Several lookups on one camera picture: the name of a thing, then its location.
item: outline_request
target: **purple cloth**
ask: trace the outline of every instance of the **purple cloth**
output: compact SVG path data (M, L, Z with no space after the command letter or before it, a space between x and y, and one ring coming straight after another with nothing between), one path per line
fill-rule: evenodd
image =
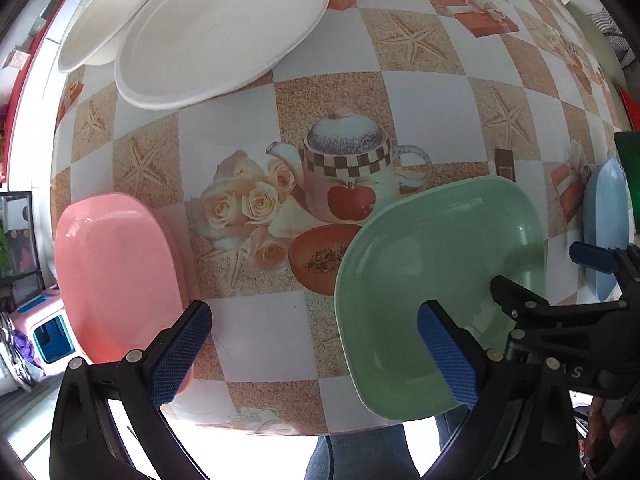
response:
M14 332L14 348L18 351L18 353L22 356L23 359L27 360L31 364L36 364L34 359L34 350L33 344L29 341L29 338L25 336L19 330Z

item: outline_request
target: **teapot lid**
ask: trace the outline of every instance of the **teapot lid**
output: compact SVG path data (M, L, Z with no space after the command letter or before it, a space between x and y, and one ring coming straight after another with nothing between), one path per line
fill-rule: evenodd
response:
M350 108L338 108L311 128L306 143L328 155L359 155L375 150L385 139L385 131L376 121Z

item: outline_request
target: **white paper plate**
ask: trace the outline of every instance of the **white paper plate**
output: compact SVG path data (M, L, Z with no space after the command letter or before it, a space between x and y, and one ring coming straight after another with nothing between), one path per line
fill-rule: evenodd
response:
M328 1L149 0L118 51L118 90L163 110L242 88L308 36Z
M83 64L107 64L115 59L126 25L147 0L93 0L80 15L60 48L60 72Z

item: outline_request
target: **teapot spout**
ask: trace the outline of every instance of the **teapot spout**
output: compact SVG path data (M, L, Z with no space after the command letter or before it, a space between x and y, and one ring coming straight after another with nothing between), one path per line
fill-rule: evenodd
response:
M296 184L305 189L305 174L302 168L302 154L295 146L284 142L272 142L267 148L267 154L279 158L291 170Z

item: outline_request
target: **white wall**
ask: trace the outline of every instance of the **white wall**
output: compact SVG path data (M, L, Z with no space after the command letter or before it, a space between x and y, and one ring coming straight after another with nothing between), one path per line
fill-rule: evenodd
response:
M7 35L0 42L0 63L17 44L23 44L36 18L47 7L51 0L30 0L23 11L17 17ZM0 70L0 104L9 101L11 90L14 87L15 78L18 75L16 68L3 68Z

